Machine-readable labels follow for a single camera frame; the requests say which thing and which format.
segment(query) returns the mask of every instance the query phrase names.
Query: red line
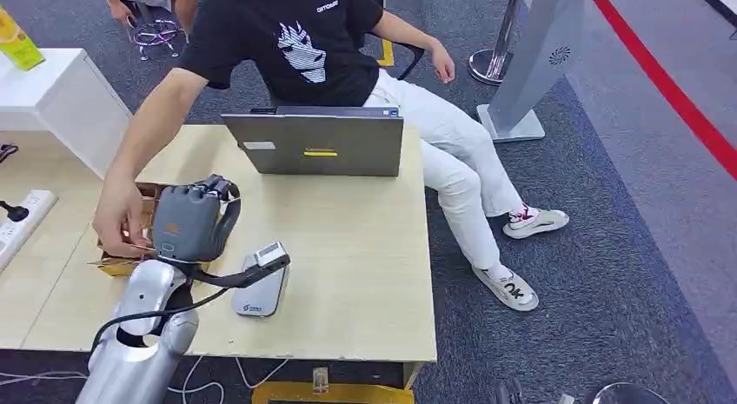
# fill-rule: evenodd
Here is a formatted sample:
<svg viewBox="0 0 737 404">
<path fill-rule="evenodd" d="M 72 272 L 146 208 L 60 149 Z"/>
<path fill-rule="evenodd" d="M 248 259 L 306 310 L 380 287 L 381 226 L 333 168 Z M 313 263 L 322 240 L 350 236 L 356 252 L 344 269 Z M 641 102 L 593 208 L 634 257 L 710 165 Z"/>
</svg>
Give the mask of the red line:
<svg viewBox="0 0 737 404">
<path fill-rule="evenodd" d="M 688 98 L 673 78 L 658 63 L 653 54 L 645 47 L 639 37 L 629 27 L 612 2 L 609 0 L 594 0 L 601 13 L 612 25 L 614 32 L 634 56 L 634 59 L 645 71 L 655 87 L 666 97 L 666 100 L 686 122 L 686 125 L 707 147 L 712 156 L 722 167 L 737 180 L 737 149 L 709 122 L 706 116 Z"/>
</svg>

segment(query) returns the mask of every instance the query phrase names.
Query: white pants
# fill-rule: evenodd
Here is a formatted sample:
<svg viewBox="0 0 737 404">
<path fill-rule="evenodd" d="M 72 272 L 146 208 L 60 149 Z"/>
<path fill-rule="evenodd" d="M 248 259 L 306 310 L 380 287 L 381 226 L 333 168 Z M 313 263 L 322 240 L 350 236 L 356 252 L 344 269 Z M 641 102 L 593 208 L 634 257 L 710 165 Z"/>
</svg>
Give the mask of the white pants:
<svg viewBox="0 0 737 404">
<path fill-rule="evenodd" d="M 500 263 L 487 217 L 522 208 L 484 127 L 439 96 L 381 71 L 364 107 L 397 107 L 420 129 L 425 185 L 438 201 L 461 251 L 476 268 Z"/>
</svg>

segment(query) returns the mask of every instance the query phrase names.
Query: desk leg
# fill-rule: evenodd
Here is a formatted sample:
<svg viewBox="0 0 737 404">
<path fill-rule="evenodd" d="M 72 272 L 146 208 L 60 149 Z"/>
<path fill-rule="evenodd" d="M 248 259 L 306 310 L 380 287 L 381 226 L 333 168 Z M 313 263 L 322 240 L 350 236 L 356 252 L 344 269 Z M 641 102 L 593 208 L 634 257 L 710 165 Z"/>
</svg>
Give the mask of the desk leg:
<svg viewBox="0 0 737 404">
<path fill-rule="evenodd" d="M 424 362 L 404 362 L 404 389 L 412 388 Z"/>
</svg>

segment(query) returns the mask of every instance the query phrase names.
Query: white sneaker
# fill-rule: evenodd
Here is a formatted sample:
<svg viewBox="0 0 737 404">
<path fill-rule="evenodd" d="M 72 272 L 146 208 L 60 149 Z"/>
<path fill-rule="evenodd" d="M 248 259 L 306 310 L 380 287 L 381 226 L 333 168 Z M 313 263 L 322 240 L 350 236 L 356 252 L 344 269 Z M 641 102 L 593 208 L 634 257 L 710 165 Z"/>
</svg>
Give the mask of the white sneaker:
<svg viewBox="0 0 737 404">
<path fill-rule="evenodd" d="M 514 239 L 524 239 L 542 232 L 552 232 L 567 225 L 570 218 L 560 210 L 535 209 L 537 215 L 509 215 L 509 223 L 502 229 Z"/>
<path fill-rule="evenodd" d="M 507 307 L 517 311 L 532 311 L 540 304 L 534 290 L 514 271 L 509 271 L 512 273 L 509 278 L 496 280 L 484 269 L 471 268 L 481 282 Z"/>
</svg>

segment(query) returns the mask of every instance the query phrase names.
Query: white table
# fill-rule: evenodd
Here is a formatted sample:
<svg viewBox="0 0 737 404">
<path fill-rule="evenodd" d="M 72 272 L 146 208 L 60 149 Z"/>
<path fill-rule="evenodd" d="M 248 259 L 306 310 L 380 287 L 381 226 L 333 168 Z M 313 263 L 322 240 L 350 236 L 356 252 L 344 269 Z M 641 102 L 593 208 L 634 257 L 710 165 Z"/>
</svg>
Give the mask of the white table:
<svg viewBox="0 0 737 404">
<path fill-rule="evenodd" d="M 0 308 L 0 322 L 12 322 L 0 326 L 0 348 L 89 350 L 126 284 L 88 264 L 100 257 L 88 226 L 99 181 L 53 139 L 12 135 L 26 150 L 0 164 L 0 182 L 20 173 L 14 194 L 52 189 L 59 202 L 0 274 L 0 303 L 15 304 Z M 193 182 L 212 172 L 238 184 L 242 213 L 209 271 L 238 272 L 247 253 L 274 240 L 292 264 L 272 317 L 236 315 L 232 293 L 200 308 L 192 354 L 402 362 L 407 385 L 436 360 L 417 128 L 405 127 L 397 178 L 261 176 L 227 129 L 211 125 L 183 127 L 140 179 Z M 215 290 L 197 284 L 193 296 Z"/>
<path fill-rule="evenodd" d="M 49 130 L 103 177 L 130 111 L 82 49 L 41 49 L 28 71 L 0 56 L 0 131 Z"/>
</svg>

